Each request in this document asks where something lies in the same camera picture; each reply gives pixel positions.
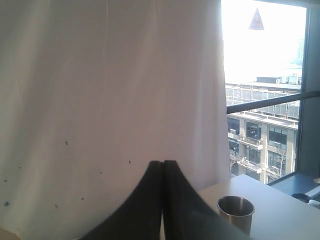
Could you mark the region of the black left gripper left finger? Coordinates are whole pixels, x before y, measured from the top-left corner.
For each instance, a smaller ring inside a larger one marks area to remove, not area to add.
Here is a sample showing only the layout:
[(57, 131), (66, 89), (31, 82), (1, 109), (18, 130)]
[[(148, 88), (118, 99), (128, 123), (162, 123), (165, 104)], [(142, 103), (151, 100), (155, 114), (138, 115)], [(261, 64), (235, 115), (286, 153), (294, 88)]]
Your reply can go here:
[(163, 207), (164, 164), (149, 162), (124, 203), (82, 240), (159, 240)]

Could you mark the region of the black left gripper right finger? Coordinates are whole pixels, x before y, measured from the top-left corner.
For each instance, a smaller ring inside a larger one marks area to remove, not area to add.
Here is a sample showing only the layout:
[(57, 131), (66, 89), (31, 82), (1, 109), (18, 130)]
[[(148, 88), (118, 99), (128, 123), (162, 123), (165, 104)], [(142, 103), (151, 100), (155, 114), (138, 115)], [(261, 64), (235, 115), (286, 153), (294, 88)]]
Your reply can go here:
[(163, 165), (163, 224), (167, 240), (249, 240), (195, 191), (178, 163)]

